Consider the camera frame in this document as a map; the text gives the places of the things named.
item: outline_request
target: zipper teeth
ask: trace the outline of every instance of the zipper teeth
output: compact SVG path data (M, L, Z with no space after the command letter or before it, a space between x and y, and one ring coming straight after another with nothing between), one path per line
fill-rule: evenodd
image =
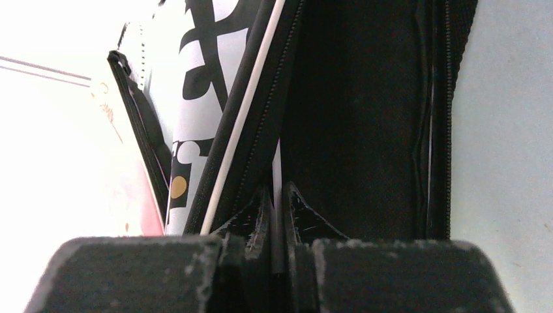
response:
M145 160L145 163L147 168L149 169L152 169L152 180L153 180L153 188L160 194L160 195L163 195L164 192L162 190L162 185L165 185L166 184L160 184L160 177L158 176L158 173L156 173L156 171L154 170L155 169L155 165L153 164L153 159L155 159L155 162L157 162L158 166L160 166L159 164L159 160L157 159L157 156L155 155L154 152L152 152L149 144L148 144L148 141L146 139L147 135L145 134L145 130L144 130L144 125L143 125L143 122L142 122L142 117L140 117L140 113L139 112L135 112L134 110L136 110L136 107L135 105L133 105L132 103L129 104L128 102L129 101L134 101L132 99L132 97L130 95L128 95L128 86L126 86L126 84L124 83L124 77L121 77L121 74L119 73L119 71L117 69L115 69L116 73L117 73L117 80L118 80L118 84L121 84L121 87L123 89L126 89L126 92L123 92L123 98L124 98L124 102L125 102L125 106L128 105L128 108L127 109L127 112L128 112L128 116L129 118L131 119L131 125L134 125L135 127L133 127L133 132L135 133L135 137L136 137L136 140L138 142L138 146L140 148L140 151L142 153L145 154L145 157L143 158ZM159 203L160 205L160 209L163 210L163 207L162 207L162 203Z
M260 119L260 123L258 125L257 131L256 131L256 136L254 138L254 143L252 145L252 149L250 150L250 154L248 155L248 160L247 160L246 166L244 168L244 173L242 174L242 178L240 178L240 185L238 186L238 191L237 191L236 197L234 199L234 205L233 205L233 209L232 209L233 213L232 214L235 214L237 206L238 206L238 201L240 199L242 191L244 190L244 184L245 184L245 181L246 181L246 176L248 175L250 165L251 165L252 159L254 157L254 153L256 152L256 147L257 147L257 144L258 144L258 141L259 141L259 137L261 135L261 131L263 129L263 125L265 124L265 119L267 117L267 112L269 111L269 107L271 106L271 101L273 99L273 94L275 92L275 88L277 87L279 74L280 74L280 71L282 70L282 66L283 66L283 64L286 60L286 54L288 53L288 48L290 47L291 38L294 34L294 31L295 31L297 22L299 20L299 15L301 13L301 9L303 8L303 3L304 2L305 2L305 0L300 0L299 3L298 3L297 9L295 11L294 19L293 19L292 25L290 27L290 31L288 32L288 37L286 39L286 43L284 44L284 49L282 50L282 54L280 55L280 60L278 61L278 66L276 68L275 76L273 77L273 83L271 84L271 90L269 92L269 95L267 96L267 101L265 102L265 107L263 109L263 114L262 114L262 117Z
M445 237L451 236L451 111L453 105L453 55L451 52L451 15L450 2L444 2L445 11L445 62L447 76L447 126L446 126L446 178L445 178Z

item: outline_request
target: gold dot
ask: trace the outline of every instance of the gold dot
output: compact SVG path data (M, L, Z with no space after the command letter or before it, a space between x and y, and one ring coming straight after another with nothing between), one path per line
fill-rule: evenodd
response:
M176 199L182 196L187 191L187 180L182 176L177 176L171 183L171 199Z

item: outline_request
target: black pouch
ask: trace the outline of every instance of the black pouch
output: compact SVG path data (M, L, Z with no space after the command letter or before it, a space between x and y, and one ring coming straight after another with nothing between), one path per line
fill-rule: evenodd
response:
M240 211L280 139L283 195L313 220L362 240L448 239L451 105L476 4L264 1L185 233Z

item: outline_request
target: black zipper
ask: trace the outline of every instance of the black zipper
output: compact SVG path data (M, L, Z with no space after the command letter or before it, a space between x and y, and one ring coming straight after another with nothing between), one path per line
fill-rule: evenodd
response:
M132 131L138 142L140 153L144 159L146 170L150 176L151 184L154 190L154 196L158 203L162 221L165 222L167 201L169 196L169 188L167 180L163 174L161 163L156 156L155 150L151 147L148 140L147 130L140 116L135 100L130 94L129 86L127 84L128 76L131 73L130 66L128 65L127 58L117 51L111 51L108 56L110 67L113 72L113 76L119 87L119 92L123 98L125 108L127 109L127 115L130 119Z
M446 176L445 176L445 238L451 237L451 110L453 107L453 53L451 51L451 4L445 0L445 75L446 75Z
M238 191L236 193L236 197L234 199L234 204L233 204L233 209L232 209L234 213L237 212L238 201L239 201L240 195L242 194L243 189L244 189L245 180L246 180L246 177L248 175L248 171L249 171L250 165L252 163L252 159L253 159L254 154L256 152L257 142L259 141L260 135L261 135L262 130L263 130L263 125L265 124L265 120L267 118L267 112L269 111L269 107L271 106L271 100L273 98L273 93L275 92L275 88L277 86L278 79L280 78L280 76L279 76L280 71L282 70L282 67L284 66L284 62L286 61L286 54L288 53L288 48L290 47L290 44L292 42L292 38L294 36L294 33L296 33L295 30L296 30L297 24L299 22L299 16L301 15L301 11L303 9L304 2L305 2L305 0L299 0L299 2L298 2L298 6L297 6L297 9L296 9L295 14L294 14L294 19L293 19L292 25L290 27L290 30L288 31L288 36L286 38L286 43L284 44L284 48L282 49L282 53L280 54L280 59L278 61L278 66L276 68L275 75L273 76L273 82L271 84L271 90L270 90L269 94L267 95L267 100L265 101L265 106L263 108L263 113L262 113L260 122L258 124L258 127L256 129L254 142L252 144L252 148L250 149L250 153L248 155L248 160L246 161L246 166L244 167L244 172L242 174L242 178L240 178L240 185L238 187Z

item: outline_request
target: black and white printed pattern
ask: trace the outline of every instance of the black and white printed pattern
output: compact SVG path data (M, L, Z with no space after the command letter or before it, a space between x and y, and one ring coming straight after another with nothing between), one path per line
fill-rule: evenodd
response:
M173 138L167 235L185 228L259 2L173 0L154 18L149 96ZM175 121L163 121L174 112Z

